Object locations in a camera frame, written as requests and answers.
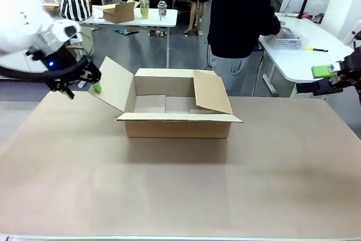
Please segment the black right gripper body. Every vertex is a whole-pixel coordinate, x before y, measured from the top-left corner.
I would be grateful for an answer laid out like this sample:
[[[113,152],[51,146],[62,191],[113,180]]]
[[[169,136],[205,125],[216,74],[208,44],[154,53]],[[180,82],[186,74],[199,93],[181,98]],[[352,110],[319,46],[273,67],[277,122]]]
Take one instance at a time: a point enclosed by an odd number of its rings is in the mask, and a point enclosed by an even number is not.
[[[360,53],[352,53],[338,62],[340,70],[337,72],[338,87],[360,87]]]

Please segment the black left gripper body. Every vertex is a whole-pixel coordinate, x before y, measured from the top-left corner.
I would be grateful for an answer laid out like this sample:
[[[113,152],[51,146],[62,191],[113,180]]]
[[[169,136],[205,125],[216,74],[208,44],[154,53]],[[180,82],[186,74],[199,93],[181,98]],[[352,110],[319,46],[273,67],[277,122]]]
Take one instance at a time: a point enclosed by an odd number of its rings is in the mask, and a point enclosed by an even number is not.
[[[62,46],[54,52],[41,59],[46,71],[42,73],[41,82],[72,84],[75,81],[83,80],[86,71],[86,53],[77,56],[77,49],[67,49]]]

